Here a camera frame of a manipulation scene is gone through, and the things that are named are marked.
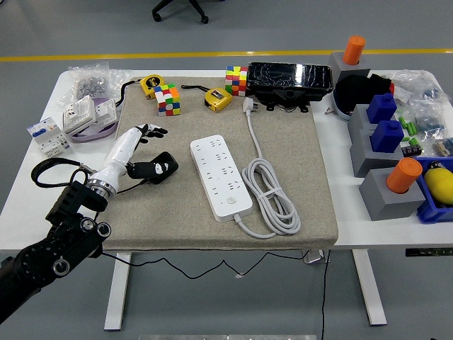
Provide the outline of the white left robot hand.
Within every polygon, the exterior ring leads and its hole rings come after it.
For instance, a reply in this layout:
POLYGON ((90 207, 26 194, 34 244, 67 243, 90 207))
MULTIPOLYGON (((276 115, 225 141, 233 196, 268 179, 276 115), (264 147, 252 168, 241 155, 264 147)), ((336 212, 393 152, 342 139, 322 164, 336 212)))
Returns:
POLYGON ((159 184, 178 169, 178 163, 168 152, 162 152, 148 162, 132 163, 130 159, 139 143, 147 137, 162 138, 168 131, 144 124, 130 128, 114 143, 101 168, 90 176, 87 186, 105 198, 112 198, 119 190, 119 179, 127 174, 142 183, 159 184))

